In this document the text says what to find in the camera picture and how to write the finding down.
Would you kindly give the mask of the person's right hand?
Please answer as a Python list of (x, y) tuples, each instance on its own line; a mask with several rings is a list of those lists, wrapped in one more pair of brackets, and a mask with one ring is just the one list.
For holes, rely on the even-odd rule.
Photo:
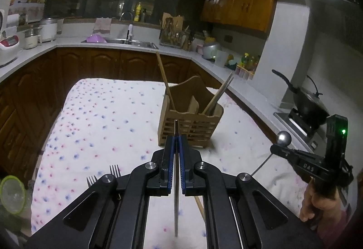
[(300, 210), (300, 220), (306, 222), (313, 219), (319, 210), (322, 212), (320, 224), (335, 224), (341, 220), (341, 200), (338, 190), (335, 188), (333, 195), (324, 197), (315, 189), (315, 179), (311, 179), (304, 192), (304, 199)]

